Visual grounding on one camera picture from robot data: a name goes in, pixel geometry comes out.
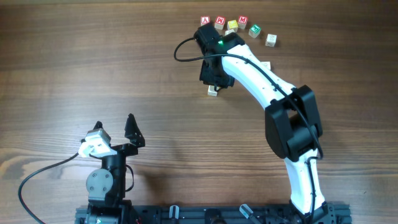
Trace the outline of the blue sided block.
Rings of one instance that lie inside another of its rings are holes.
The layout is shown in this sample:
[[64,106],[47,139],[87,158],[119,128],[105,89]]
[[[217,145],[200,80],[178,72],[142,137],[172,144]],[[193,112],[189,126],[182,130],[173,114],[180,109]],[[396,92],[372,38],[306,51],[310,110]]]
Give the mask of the blue sided block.
[[234,33],[235,30],[231,29],[231,30],[226,30],[224,33],[224,36],[227,36],[228,34]]

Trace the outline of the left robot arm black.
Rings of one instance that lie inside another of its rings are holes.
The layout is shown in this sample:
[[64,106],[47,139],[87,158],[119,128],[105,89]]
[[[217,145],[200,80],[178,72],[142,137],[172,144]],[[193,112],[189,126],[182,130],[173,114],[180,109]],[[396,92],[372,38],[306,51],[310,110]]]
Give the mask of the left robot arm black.
[[134,187],[126,187],[126,172],[132,171],[126,158],[137,155],[138,149],[145,146],[145,139],[133,114],[128,115],[124,130],[124,137],[129,142],[112,146],[111,137],[98,121],[82,140],[79,155],[99,159],[101,167],[86,179],[88,207],[76,211],[75,223],[142,222],[132,202],[125,199],[125,193]]

